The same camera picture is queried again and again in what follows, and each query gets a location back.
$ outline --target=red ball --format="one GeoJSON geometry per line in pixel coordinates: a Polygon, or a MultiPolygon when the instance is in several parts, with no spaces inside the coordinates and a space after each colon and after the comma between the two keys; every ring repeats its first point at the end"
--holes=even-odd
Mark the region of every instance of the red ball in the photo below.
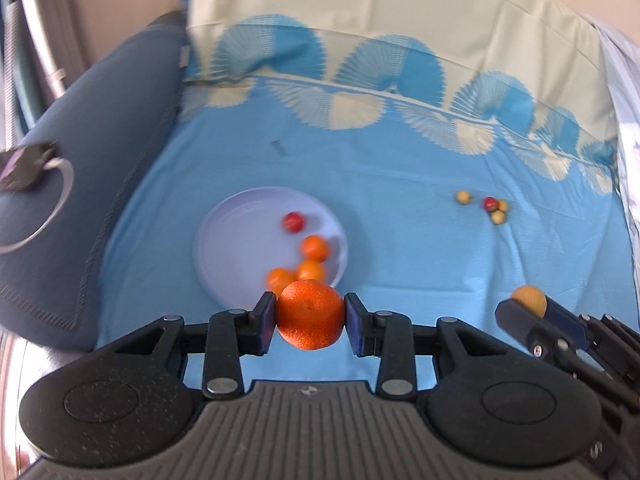
{"type": "Polygon", "coordinates": [[[488,196],[484,199],[482,206],[484,206],[484,210],[488,213],[493,213],[498,210],[498,201],[494,197],[488,196]]]}
{"type": "Polygon", "coordinates": [[[305,228],[306,219],[302,213],[292,211],[282,218],[282,227],[290,233],[299,233],[305,228]]]}

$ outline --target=orange ball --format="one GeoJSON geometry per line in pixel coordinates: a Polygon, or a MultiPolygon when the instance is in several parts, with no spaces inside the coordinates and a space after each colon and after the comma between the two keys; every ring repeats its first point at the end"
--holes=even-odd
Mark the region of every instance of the orange ball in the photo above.
{"type": "Polygon", "coordinates": [[[324,262],[331,253],[331,247],[320,235],[309,235],[300,242],[300,252],[307,260],[324,262]]]}
{"type": "Polygon", "coordinates": [[[513,291],[511,299],[516,300],[527,310],[538,317],[543,317],[546,312],[546,296],[539,288],[533,285],[519,286],[513,291]]]}
{"type": "Polygon", "coordinates": [[[338,341],[344,317],[340,294],[316,280],[291,283],[276,303],[280,334],[301,350],[318,350],[338,341]]]}
{"type": "Polygon", "coordinates": [[[324,283],[325,278],[324,265],[315,260],[305,260],[296,269],[296,279],[298,280],[317,280],[324,283]]]}
{"type": "Polygon", "coordinates": [[[293,272],[291,272],[289,269],[277,267],[276,269],[270,270],[270,272],[267,274],[265,284],[268,290],[273,292],[276,297],[279,297],[286,286],[295,281],[296,275],[293,272]]]}

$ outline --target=yellow ball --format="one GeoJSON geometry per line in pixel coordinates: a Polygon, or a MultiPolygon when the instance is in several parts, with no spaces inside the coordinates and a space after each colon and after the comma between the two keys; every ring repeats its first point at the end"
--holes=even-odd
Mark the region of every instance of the yellow ball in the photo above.
{"type": "Polygon", "coordinates": [[[461,204],[468,204],[471,202],[472,196],[468,191],[462,190],[456,193],[456,200],[461,204]]]}
{"type": "Polygon", "coordinates": [[[496,225],[504,224],[504,221],[507,219],[507,215],[505,215],[502,211],[494,211],[491,213],[491,222],[496,225]]]}
{"type": "Polygon", "coordinates": [[[511,295],[512,300],[521,303],[530,312],[538,317],[543,317],[546,312],[546,296],[539,288],[533,285],[519,286],[511,295]]]}

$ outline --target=purple plate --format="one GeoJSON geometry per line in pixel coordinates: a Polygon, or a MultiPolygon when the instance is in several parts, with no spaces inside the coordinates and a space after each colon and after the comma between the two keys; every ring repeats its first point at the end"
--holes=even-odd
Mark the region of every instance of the purple plate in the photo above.
{"type": "Polygon", "coordinates": [[[295,269],[302,261],[300,241],[322,235],[331,245],[324,263],[326,282],[336,286],[347,266],[347,237],[323,203],[287,187],[257,187],[220,202],[196,234],[195,266],[205,290],[225,308],[249,309],[266,290],[264,279],[275,267],[295,269]],[[291,211],[306,217],[305,228],[286,232],[282,217],[291,211]]]}

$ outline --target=blue-gray armrest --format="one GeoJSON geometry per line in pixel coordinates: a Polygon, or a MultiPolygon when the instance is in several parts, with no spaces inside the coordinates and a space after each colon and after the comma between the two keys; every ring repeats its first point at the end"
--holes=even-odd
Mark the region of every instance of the blue-gray armrest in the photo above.
{"type": "MultiPolygon", "coordinates": [[[[183,26],[153,23],[87,71],[23,143],[56,140],[75,182],[65,206],[25,247],[0,255],[0,324],[35,343],[91,349],[105,244],[162,150],[180,97],[183,26]]],[[[0,196],[0,244],[33,233],[55,206],[62,176],[0,196]]]]}

